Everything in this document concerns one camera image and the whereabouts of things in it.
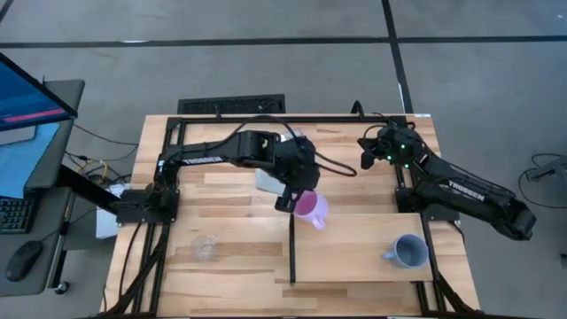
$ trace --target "wooden table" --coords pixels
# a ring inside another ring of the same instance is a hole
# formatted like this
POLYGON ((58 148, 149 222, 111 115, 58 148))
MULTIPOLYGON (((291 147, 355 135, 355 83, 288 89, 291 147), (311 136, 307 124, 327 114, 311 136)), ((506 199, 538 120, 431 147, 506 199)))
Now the wooden table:
POLYGON ((398 268, 381 258, 400 236, 423 238, 421 217, 407 214, 332 214, 326 229, 295 221, 297 283, 364 283, 431 281, 430 263, 398 268))
MULTIPOLYGON (((425 142, 439 152, 431 118, 409 115, 408 120, 416 123, 425 142)), ((146 117, 132 176, 133 188, 143 188, 152 180, 166 121, 166 115, 146 117)), ((190 124, 185 143, 222 140, 236 126, 190 124)), ((397 214, 393 168, 382 161, 368 171, 359 169, 361 149, 355 141, 368 123, 291 126, 300 128, 317 151, 359 172, 357 177, 349 178, 322 170, 317 190, 329 201, 330 218, 348 218, 349 214, 408 218, 407 214, 397 214)), ((279 124, 250 124, 245 129, 284 132, 279 124)), ((167 246, 158 315, 420 314, 416 288, 407 281, 290 285, 289 215, 274 210, 275 195, 255 189, 253 170, 230 164, 184 167, 179 179, 182 199, 167 246), (212 258, 203 257, 203 243, 214 245, 212 258)), ((134 241, 125 287, 137 274, 145 227, 134 241)), ((446 222, 430 222, 430 227, 441 273, 465 302, 478 308, 460 234, 446 222)), ((118 234, 106 283, 109 305, 118 298, 120 273, 134 228, 135 225, 125 226, 118 234)), ((152 276, 146 281, 142 310, 149 305, 152 276)))

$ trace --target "keyboard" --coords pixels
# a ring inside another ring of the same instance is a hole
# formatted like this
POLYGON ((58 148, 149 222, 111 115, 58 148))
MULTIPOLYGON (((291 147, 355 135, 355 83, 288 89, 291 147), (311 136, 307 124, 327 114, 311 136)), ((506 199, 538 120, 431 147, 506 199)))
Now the keyboard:
POLYGON ((0 235, 25 234, 32 228, 39 198, 26 193, 23 199, 0 197, 0 235))
POLYGON ((180 99, 178 114, 285 113, 284 94, 180 99))

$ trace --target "monitor screen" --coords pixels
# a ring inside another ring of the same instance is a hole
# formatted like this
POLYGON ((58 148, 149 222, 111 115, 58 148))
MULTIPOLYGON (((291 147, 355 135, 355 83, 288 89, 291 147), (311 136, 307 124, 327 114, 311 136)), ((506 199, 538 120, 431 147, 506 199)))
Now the monitor screen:
POLYGON ((67 120, 75 114, 5 56, 0 57, 0 131, 67 120))

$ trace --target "white paper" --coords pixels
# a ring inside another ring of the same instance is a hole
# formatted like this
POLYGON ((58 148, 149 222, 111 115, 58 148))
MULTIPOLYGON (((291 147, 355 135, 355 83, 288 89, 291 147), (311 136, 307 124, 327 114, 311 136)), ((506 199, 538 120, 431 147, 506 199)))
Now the white paper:
MULTIPOLYGON (((109 191, 120 197, 124 190, 130 188, 130 184, 112 185, 109 191)), ((97 207, 97 238, 105 239, 118 235, 118 226, 116 225, 116 215, 108 213, 104 209, 97 207)))

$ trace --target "purple mug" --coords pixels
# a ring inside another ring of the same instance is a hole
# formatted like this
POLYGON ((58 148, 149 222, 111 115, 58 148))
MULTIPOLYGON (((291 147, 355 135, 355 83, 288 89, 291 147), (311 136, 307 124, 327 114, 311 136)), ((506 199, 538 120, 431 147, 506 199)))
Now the purple mug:
POLYGON ((325 218, 329 213, 329 203, 316 191, 304 191, 295 204, 293 214, 298 218, 311 222, 318 230, 325 228, 325 218))

